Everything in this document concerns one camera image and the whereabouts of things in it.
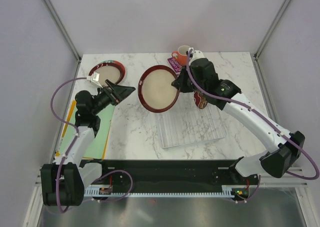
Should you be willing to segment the small red floral plate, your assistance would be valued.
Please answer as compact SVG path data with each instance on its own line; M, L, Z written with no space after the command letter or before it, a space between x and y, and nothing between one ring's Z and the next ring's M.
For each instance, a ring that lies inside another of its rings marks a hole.
M196 91L193 94L193 100L198 109L204 109L208 104L206 98L201 93Z

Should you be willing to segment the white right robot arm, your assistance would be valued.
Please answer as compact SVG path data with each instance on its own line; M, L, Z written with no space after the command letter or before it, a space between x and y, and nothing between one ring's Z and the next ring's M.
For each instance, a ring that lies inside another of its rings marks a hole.
M240 157L230 166L233 183L240 184L248 176L262 173L281 178L300 157L305 136L300 131L290 132L263 114L236 84L220 79L207 58L188 58L172 86L182 93L200 93L209 104L242 123L264 145L263 152Z

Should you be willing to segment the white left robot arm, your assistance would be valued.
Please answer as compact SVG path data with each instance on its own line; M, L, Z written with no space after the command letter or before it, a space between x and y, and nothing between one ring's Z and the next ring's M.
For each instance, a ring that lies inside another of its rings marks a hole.
M40 169L42 199L46 206L58 207L65 213L71 206L79 206L84 199L85 189L91 183L106 183L110 178L108 169L100 163L91 162L81 167L81 161L89 145L97 136L101 119L98 114L109 105L117 106L134 91L133 86L123 86L105 81L96 95L81 90L75 95L77 111L73 139L67 149L52 163Z

